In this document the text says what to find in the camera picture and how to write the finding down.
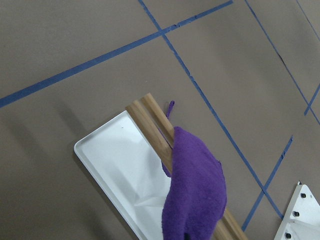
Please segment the purple towel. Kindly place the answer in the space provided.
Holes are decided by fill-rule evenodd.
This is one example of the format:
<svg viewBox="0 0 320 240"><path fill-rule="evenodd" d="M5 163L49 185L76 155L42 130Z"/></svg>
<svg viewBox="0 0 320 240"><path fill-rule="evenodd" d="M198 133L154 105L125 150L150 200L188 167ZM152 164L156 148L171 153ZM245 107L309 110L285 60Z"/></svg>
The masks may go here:
<svg viewBox="0 0 320 240"><path fill-rule="evenodd" d="M165 240L209 240L227 205L222 164L197 136L174 127L171 178L161 216Z"/></svg>

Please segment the white rack base tray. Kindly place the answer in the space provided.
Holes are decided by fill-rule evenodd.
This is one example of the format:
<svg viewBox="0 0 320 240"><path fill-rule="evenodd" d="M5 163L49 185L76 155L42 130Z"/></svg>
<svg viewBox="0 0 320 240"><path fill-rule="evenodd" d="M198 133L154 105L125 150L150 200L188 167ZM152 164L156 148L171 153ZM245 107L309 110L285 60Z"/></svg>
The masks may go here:
<svg viewBox="0 0 320 240"><path fill-rule="evenodd" d="M74 152L140 240L161 240L171 179L127 111L74 145Z"/></svg>

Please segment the white pedestal column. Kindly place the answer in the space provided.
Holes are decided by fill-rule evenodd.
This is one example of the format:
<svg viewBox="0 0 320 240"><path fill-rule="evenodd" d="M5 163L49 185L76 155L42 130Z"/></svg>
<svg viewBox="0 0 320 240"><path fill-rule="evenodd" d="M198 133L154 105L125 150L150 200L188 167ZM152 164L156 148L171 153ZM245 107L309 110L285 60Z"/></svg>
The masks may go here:
<svg viewBox="0 0 320 240"><path fill-rule="evenodd" d="M319 240L320 205L306 184L297 183L276 240Z"/></svg>

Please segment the wooden rack upper bar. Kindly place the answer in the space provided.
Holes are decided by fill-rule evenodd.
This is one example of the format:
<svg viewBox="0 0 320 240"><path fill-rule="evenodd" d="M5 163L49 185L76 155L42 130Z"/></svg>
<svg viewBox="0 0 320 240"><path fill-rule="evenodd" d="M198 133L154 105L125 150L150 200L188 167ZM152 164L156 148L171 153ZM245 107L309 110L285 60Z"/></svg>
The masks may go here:
<svg viewBox="0 0 320 240"><path fill-rule="evenodd" d="M173 170L172 151L174 146L174 128L165 114L155 101L153 96L148 93L142 99L143 118L147 125L143 134L148 142L160 157L163 168L169 172ZM247 236L240 228L231 212L227 210L227 205L222 218L217 222L212 237L217 240L246 240Z"/></svg>

